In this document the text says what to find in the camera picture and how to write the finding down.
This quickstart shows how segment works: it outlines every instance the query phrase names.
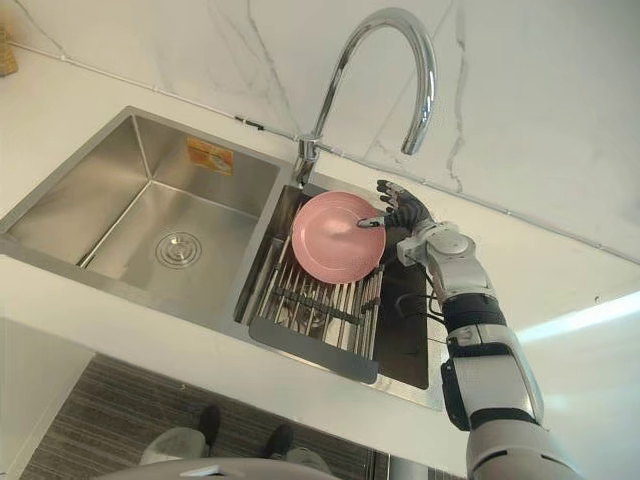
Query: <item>marble wall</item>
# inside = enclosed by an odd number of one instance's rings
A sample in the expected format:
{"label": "marble wall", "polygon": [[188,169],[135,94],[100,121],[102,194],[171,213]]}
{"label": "marble wall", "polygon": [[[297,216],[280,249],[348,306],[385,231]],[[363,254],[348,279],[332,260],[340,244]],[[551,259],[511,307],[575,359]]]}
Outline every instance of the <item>marble wall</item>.
{"label": "marble wall", "polygon": [[364,43],[325,141],[640,261],[640,3],[634,0],[11,0],[22,44],[288,132],[309,130],[353,27],[394,5],[434,39],[438,93],[399,152],[411,52]]}

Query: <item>person's foot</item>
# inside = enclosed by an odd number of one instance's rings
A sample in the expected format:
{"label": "person's foot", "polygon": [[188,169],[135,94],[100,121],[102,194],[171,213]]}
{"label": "person's foot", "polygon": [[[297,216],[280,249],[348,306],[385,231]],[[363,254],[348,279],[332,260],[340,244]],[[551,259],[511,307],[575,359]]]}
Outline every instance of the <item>person's foot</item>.
{"label": "person's foot", "polygon": [[207,405],[200,414],[198,431],[204,435],[205,442],[209,447],[209,453],[211,453],[213,444],[216,443],[218,430],[220,430],[220,409],[217,405]]}
{"label": "person's foot", "polygon": [[267,440],[262,456],[263,458],[282,458],[293,444],[293,428],[289,425],[282,424],[274,430]]}

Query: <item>faucet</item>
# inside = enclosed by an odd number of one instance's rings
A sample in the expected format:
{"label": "faucet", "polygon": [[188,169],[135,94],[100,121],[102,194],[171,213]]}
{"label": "faucet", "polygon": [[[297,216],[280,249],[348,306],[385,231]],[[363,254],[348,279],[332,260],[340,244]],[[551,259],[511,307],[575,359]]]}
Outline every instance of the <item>faucet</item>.
{"label": "faucet", "polygon": [[436,61],[433,46],[424,25],[415,15],[402,8],[383,8],[365,18],[342,47],[316,125],[311,133],[298,137],[298,159],[294,179],[299,185],[307,183],[313,165],[318,159],[322,131],[340,85],[342,74],[351,60],[353,52],[371,32],[382,27],[392,27],[402,33],[413,51],[418,76],[418,90],[409,131],[402,143],[402,153],[413,155],[420,149],[431,118],[436,90]]}

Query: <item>wire dish rack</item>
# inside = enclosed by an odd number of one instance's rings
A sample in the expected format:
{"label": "wire dish rack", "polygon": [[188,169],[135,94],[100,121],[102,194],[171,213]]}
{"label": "wire dish rack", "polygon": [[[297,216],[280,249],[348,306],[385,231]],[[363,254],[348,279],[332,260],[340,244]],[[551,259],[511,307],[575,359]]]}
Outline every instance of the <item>wire dish rack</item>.
{"label": "wire dish rack", "polygon": [[297,262],[291,236],[273,239],[276,259],[249,334],[262,343],[364,383],[374,383],[372,360],[384,266],[363,279],[321,282]]}

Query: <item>plate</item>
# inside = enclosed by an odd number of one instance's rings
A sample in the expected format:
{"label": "plate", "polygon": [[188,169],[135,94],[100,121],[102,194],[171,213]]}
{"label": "plate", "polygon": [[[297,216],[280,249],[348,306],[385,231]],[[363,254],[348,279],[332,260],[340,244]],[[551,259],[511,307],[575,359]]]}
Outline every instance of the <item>plate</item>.
{"label": "plate", "polygon": [[291,243],[300,266],[325,283],[364,278],[384,253],[384,228],[360,228],[358,220],[378,216],[366,200],[348,192],[313,197],[293,221]]}

